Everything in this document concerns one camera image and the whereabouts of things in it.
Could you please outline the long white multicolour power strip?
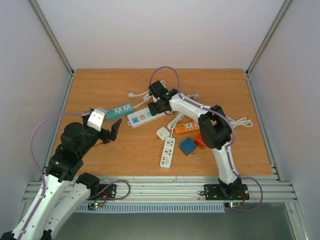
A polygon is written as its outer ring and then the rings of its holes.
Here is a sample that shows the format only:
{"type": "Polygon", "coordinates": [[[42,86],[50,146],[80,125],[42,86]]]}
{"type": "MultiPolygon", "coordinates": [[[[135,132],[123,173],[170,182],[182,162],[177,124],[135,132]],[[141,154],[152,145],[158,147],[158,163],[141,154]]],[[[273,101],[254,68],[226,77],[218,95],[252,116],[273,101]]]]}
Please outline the long white multicolour power strip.
{"type": "Polygon", "coordinates": [[[135,111],[127,115],[127,124],[131,126],[133,129],[145,125],[149,122],[157,120],[161,117],[164,117],[165,113],[159,113],[156,115],[152,115],[151,111],[148,107],[145,107],[141,110],[135,111]]]}

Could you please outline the red cube adapter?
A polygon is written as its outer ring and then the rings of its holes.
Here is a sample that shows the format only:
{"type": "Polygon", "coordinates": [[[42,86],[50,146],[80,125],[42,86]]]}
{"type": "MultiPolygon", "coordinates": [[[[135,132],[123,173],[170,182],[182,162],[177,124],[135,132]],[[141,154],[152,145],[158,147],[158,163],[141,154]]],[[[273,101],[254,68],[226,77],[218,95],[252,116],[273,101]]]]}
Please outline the red cube adapter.
{"type": "Polygon", "coordinates": [[[202,140],[202,136],[200,133],[195,137],[193,142],[197,147],[199,147],[202,150],[205,149],[205,147],[206,147],[205,143],[202,140]]]}

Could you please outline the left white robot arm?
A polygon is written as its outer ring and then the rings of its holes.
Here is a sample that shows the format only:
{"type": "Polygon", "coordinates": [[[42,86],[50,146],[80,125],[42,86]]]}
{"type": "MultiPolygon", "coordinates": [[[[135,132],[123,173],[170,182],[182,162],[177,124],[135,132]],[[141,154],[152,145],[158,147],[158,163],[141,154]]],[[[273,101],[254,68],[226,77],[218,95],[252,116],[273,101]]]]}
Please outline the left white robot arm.
{"type": "Polygon", "coordinates": [[[44,180],[30,208],[14,228],[5,232],[3,240],[53,240],[73,214],[87,199],[96,199],[101,193],[100,179],[90,173],[83,173],[73,184],[69,194],[60,201],[62,193],[69,186],[83,165],[88,151],[102,140],[103,144],[115,141],[121,120],[111,130],[96,130],[86,123],[69,123],[60,136],[61,143],[50,158],[45,169],[44,180]]]}

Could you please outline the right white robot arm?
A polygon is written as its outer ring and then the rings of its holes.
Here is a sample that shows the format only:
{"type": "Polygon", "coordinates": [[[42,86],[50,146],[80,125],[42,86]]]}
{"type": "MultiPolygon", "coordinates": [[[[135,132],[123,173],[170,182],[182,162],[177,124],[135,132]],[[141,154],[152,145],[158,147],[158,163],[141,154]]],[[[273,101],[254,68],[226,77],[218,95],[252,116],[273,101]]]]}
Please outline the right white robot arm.
{"type": "Polygon", "coordinates": [[[151,83],[148,90],[154,98],[154,101],[148,104],[152,116],[174,111],[198,123],[202,141],[212,150],[216,160],[221,194],[225,198],[234,197],[242,181],[236,171],[231,153],[233,128],[223,109],[219,105],[213,107],[202,105],[177,89],[168,90],[159,80],[151,83]]]}

